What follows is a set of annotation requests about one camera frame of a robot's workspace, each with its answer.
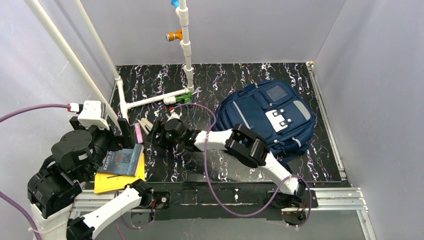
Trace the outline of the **navy blue backpack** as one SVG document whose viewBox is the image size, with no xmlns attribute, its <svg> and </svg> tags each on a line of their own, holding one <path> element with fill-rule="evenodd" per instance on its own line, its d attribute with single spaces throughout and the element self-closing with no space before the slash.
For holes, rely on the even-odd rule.
<svg viewBox="0 0 424 240">
<path fill-rule="evenodd" d="M 313 111 L 282 80 L 253 83 L 230 94 L 218 105 L 215 116 L 213 131 L 244 125 L 265 138 L 274 155 L 288 160 L 303 155 L 314 136 Z"/>
</svg>

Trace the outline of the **yellow book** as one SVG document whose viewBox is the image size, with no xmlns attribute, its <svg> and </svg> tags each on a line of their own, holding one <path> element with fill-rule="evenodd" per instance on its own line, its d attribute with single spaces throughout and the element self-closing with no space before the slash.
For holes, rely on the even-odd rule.
<svg viewBox="0 0 424 240">
<path fill-rule="evenodd" d="M 108 173 L 97 173 L 94 177 L 95 194 L 123 190 L 127 185 L 138 179 L 145 180 L 145 154 L 141 153 L 135 176 L 113 175 Z"/>
</svg>

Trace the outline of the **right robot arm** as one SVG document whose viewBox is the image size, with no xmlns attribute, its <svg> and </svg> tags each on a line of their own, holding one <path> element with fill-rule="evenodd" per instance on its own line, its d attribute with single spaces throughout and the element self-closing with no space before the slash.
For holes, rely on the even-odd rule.
<svg viewBox="0 0 424 240">
<path fill-rule="evenodd" d="M 190 152 L 224 151 L 243 165 L 259 168 L 267 174 L 278 185 L 287 205 L 295 206 L 303 201 L 305 184 L 292 177 L 291 172 L 275 158 L 263 137 L 242 124 L 224 131 L 208 132 L 187 128 L 181 120 L 172 118 L 155 122 L 144 141 L 147 145 L 163 148 L 179 145 Z"/>
</svg>

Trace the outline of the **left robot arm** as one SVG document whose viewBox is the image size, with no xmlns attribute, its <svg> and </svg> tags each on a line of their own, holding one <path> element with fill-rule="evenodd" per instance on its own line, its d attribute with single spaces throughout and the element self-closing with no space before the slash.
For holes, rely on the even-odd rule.
<svg viewBox="0 0 424 240">
<path fill-rule="evenodd" d="M 124 118 L 117 122 L 120 136 L 98 123 L 84 127 L 76 117 L 70 119 L 73 130 L 52 146 L 51 155 L 27 184 L 36 240 L 93 240 L 124 213 L 152 201 L 152 187 L 137 179 L 98 209 L 70 217 L 82 184 L 94 178 L 107 153 L 135 145 L 128 122 Z"/>
</svg>

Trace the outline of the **Nineteen Eighty-Four dark book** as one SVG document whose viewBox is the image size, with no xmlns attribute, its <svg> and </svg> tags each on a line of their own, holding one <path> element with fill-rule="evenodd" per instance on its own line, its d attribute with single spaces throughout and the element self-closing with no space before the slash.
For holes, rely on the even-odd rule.
<svg viewBox="0 0 424 240">
<path fill-rule="evenodd" d="M 98 173 L 130 176 L 137 173 L 141 155 L 144 151 L 143 144 L 135 144 L 134 148 L 123 148 L 118 151 L 109 151 L 102 161 Z"/>
</svg>

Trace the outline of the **beige and grey stapler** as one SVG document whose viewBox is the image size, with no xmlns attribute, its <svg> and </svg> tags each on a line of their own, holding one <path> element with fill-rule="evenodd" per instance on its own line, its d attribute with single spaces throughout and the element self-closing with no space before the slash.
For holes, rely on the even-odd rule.
<svg viewBox="0 0 424 240">
<path fill-rule="evenodd" d="M 147 135 L 151 132 L 153 128 L 153 124 L 150 121 L 148 121 L 146 118 L 139 119 L 138 123 L 140 124 L 140 127 Z"/>
</svg>

